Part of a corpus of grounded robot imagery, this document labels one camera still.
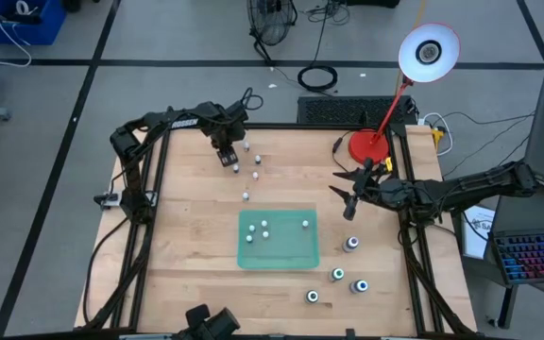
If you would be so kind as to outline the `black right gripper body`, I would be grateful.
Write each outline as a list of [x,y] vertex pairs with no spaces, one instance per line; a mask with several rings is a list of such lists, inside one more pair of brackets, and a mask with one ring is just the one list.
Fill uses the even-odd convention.
[[350,203],[345,203],[344,217],[351,221],[356,213],[356,206],[359,201],[369,203],[378,207],[382,207],[389,211],[396,212],[398,210],[395,203],[391,203],[390,199],[394,196],[394,192],[389,189],[383,189],[379,183],[383,172],[375,167],[373,160],[366,158],[362,168],[365,170],[365,177],[357,182],[353,181],[351,195],[354,196]]

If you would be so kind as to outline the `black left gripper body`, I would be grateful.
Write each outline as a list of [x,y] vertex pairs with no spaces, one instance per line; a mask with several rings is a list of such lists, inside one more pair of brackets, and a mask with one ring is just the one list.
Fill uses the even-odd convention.
[[244,122],[248,115],[239,112],[237,115],[223,120],[221,123],[209,123],[204,128],[204,134],[211,138],[211,145],[215,149],[229,148],[234,142],[241,141],[246,136]]

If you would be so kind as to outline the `red desk lamp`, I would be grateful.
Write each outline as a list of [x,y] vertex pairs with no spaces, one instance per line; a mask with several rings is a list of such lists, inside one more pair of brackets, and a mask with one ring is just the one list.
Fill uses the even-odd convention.
[[415,83],[431,83],[446,76],[456,65],[460,51],[458,34],[445,24],[419,25],[404,38],[398,53],[401,79],[392,104],[377,128],[358,130],[349,139],[348,153],[356,162],[380,163],[390,155],[390,133],[385,130],[405,90]]

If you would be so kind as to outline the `black mesh computer case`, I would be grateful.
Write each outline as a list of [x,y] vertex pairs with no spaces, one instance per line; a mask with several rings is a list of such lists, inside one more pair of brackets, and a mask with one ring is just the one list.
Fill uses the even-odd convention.
[[303,96],[297,101],[301,124],[377,128],[389,111],[394,96]]

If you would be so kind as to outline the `teal translucent plastic bin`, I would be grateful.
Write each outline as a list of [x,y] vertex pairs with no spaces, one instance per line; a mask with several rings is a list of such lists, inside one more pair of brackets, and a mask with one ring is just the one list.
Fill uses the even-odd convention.
[[[263,228],[261,222],[268,221]],[[308,220],[307,229],[302,221]],[[249,232],[249,225],[256,230]],[[263,231],[269,237],[263,238]],[[247,235],[253,236],[248,243]],[[320,264],[316,210],[243,210],[238,220],[237,264],[248,270],[304,270]]]

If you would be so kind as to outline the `white paper sheet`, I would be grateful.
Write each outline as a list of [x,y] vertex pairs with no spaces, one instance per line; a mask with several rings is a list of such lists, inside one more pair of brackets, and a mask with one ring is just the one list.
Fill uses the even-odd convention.
[[494,211],[480,206],[473,206],[464,211],[462,232],[465,256],[478,260],[484,258],[494,216]]

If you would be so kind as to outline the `black floor fan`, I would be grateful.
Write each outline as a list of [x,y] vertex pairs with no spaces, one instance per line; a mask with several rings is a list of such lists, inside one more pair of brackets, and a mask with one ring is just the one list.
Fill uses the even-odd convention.
[[254,50],[267,66],[274,66],[266,48],[281,43],[296,24],[298,11],[294,1],[246,0],[246,9]]

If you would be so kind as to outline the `dark computer desk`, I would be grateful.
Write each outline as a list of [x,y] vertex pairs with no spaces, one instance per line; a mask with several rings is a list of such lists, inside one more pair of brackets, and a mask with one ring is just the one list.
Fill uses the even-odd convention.
[[[462,254],[465,256],[466,269],[504,288],[502,297],[494,303],[499,310],[495,315],[488,315],[485,322],[495,328],[507,329],[511,323],[519,287],[526,284],[506,282],[493,255],[490,241],[493,236],[544,233],[544,184],[540,184],[536,194],[531,197],[500,197],[498,207],[492,211],[495,212],[495,216],[482,260],[464,255],[462,232],[464,213],[459,213],[456,217],[459,221],[460,246]],[[544,281],[529,284],[544,292]]]

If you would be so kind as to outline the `backlit computer keyboard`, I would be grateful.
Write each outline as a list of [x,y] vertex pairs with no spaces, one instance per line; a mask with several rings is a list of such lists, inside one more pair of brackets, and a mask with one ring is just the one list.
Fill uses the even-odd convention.
[[490,245],[507,283],[544,281],[544,233],[493,236]]

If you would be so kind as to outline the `blue plastic tote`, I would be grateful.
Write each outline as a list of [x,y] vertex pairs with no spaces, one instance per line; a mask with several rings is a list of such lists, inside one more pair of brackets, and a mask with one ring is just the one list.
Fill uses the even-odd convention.
[[51,45],[65,17],[61,0],[0,0],[0,44]]

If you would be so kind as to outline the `black aluminium table frame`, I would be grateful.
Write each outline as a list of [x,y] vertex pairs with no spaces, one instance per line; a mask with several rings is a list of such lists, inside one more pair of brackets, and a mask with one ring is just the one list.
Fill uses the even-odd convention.
[[[155,223],[134,226],[118,209],[103,213],[90,297],[77,323],[96,317],[149,238],[148,262],[107,320],[109,327],[174,332],[185,327],[187,310],[207,304],[213,313],[230,309],[243,334],[341,335],[352,329],[361,336],[409,336],[446,330],[448,323],[406,267],[398,216],[363,205],[353,221],[343,218],[342,201],[329,188],[342,185],[333,173],[337,163],[349,161],[346,151],[331,153],[341,134],[333,126],[252,123],[251,148],[239,151],[238,174],[220,165],[197,130],[179,130],[157,143],[143,170],[144,185],[159,194]],[[238,266],[240,211],[301,209],[317,213],[317,268]],[[350,236],[359,245],[345,252],[342,244]],[[335,267],[345,276],[331,282]],[[350,292],[356,280],[367,281],[366,292]],[[312,289],[319,294],[315,304],[304,299]]]

